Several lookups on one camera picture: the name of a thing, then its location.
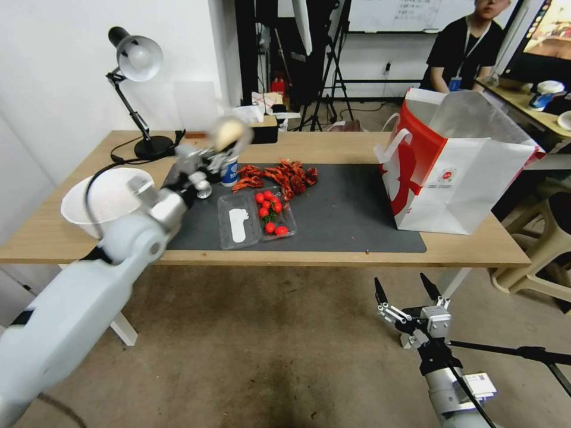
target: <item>lanyard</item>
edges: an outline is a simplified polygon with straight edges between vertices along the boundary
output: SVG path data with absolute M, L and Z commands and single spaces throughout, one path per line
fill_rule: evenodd
M 472 54 L 472 52 L 478 47 L 478 45 L 483 40 L 483 38 L 486 36 L 486 34 L 488 34 L 488 31 L 490 30 L 492 23 L 491 22 L 488 23 L 488 26 L 486 27 L 486 29 L 484 30 L 482 35 L 479 37 L 479 39 L 476 40 L 476 43 L 472 46 L 472 49 L 470 49 L 470 52 L 468 52 L 468 53 L 467 53 L 468 43 L 470 42 L 470 17 L 466 17 L 466 26 L 468 27 L 468 29 L 466 31 L 466 43 L 464 44 L 464 59 L 460 63 L 460 67 L 458 67 L 458 73 L 456 73 L 456 77 L 458 77 L 460 75 L 460 72 L 462 71 L 462 67 L 464 67 L 464 62 Z

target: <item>robotic hand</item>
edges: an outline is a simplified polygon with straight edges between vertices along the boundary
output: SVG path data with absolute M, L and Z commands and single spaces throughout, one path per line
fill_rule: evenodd
M 252 141 L 252 130 L 224 118 L 211 147 L 178 146 L 175 182 L 157 191 L 133 178 L 141 212 L 123 216 L 84 259 L 64 269 L 0 337 L 0 428 L 12 426 L 44 390 L 83 361 L 131 296 L 133 283 L 157 261 L 195 198 L 212 193 L 228 160 Z
M 464 375 L 460 360 L 454 358 L 448 347 L 447 336 L 452 321 L 448 312 L 450 299 L 443 299 L 436 285 L 424 274 L 421 279 L 431 304 L 400 310 L 389 305 L 380 281 L 375 278 L 380 315 L 402 333 L 404 348 L 417 349 L 432 407 L 444 428 L 499 427 L 480 405 L 496 394 L 490 377 L 486 373 Z

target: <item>black desk lamp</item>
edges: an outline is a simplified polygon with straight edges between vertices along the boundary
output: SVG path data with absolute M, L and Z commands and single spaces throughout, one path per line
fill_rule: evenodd
M 119 84 L 125 79 L 132 81 L 152 79 L 161 67 L 162 50 L 153 40 L 143 36 L 132 36 L 121 27 L 109 30 L 109 41 L 117 48 L 118 67 L 106 77 L 129 110 L 133 122 L 143 133 L 143 139 L 135 145 L 135 155 L 139 159 L 152 159 L 163 154 L 166 156 L 167 149 L 173 146 L 172 140 L 164 136 L 151 137 L 149 126 L 139 113 L 133 111 L 119 88 Z

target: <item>monitor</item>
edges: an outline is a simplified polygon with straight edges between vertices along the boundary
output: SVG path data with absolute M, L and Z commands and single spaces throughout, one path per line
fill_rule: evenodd
M 502 77 L 571 89 L 571 0 L 545 0 Z

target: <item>lamp shade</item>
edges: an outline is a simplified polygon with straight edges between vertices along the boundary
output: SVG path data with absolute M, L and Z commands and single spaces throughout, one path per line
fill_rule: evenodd
M 109 41 L 117 48 L 117 64 L 127 79 L 150 80 L 161 68 L 162 50 L 154 40 L 113 27 L 109 30 Z

